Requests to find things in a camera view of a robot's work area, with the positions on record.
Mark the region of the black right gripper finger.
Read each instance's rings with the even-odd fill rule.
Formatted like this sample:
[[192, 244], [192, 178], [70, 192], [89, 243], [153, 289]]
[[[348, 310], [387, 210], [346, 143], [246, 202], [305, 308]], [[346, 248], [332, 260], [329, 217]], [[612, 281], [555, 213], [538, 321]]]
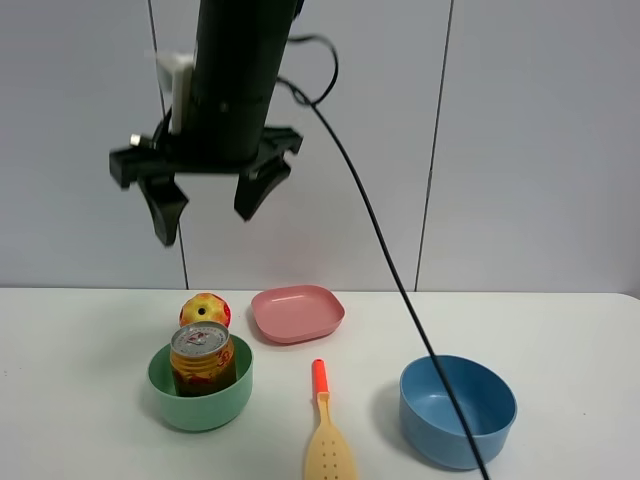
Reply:
[[144, 178], [138, 185], [148, 205], [156, 237], [164, 246], [172, 246], [188, 197], [173, 177]]

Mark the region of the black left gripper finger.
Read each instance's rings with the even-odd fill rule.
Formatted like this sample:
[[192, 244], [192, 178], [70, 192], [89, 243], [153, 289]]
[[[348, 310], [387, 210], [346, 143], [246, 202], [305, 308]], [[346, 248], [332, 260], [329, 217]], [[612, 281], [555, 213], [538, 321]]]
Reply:
[[267, 196], [291, 173], [290, 165], [282, 156], [238, 178], [234, 209], [244, 221], [250, 221]]

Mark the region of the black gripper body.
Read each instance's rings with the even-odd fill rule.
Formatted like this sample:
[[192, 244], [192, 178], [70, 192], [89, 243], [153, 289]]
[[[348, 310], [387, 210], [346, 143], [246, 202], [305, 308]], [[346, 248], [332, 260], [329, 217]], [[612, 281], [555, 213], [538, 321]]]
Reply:
[[263, 130], [257, 152], [247, 160], [231, 161], [195, 141], [162, 132], [160, 138], [142, 137], [140, 143], [109, 153], [109, 171], [122, 189], [143, 179], [174, 175], [238, 175], [251, 180], [289, 165], [285, 155], [296, 155], [303, 136], [289, 127]]

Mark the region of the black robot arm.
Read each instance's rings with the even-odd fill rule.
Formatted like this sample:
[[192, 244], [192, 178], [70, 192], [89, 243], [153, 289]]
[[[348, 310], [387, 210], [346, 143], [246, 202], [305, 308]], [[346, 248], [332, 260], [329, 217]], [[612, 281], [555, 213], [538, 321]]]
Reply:
[[266, 118], [299, 1], [203, 1], [193, 55], [158, 53], [158, 80], [172, 104], [152, 136], [134, 134], [109, 154], [122, 189], [137, 184], [154, 231], [174, 244], [187, 196], [182, 174], [235, 175], [234, 209], [250, 220], [291, 172], [286, 153], [302, 136]]

